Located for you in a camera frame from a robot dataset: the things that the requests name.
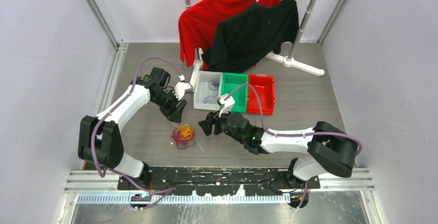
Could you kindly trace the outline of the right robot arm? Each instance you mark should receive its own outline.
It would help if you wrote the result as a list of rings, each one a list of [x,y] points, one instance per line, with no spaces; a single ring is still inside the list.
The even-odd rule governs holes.
[[[310,179],[324,173],[349,178],[362,150],[355,137],[324,121],[303,130],[277,131],[252,125],[240,113],[216,111],[208,113],[198,125],[205,135],[224,133],[252,154],[300,154],[291,160],[286,172],[286,181],[293,188],[303,188]]]

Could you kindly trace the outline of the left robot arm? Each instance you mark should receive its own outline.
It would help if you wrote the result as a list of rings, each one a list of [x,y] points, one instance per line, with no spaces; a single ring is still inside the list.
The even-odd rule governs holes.
[[[149,165],[130,156],[123,147],[121,131],[134,114],[148,103],[158,106],[170,122],[180,123],[187,101],[186,92],[193,87],[183,75],[170,87],[170,74],[154,67],[149,75],[136,76],[125,93],[96,116],[85,116],[80,122],[78,157],[94,163],[100,170],[111,169],[130,177],[138,189],[151,181]]]

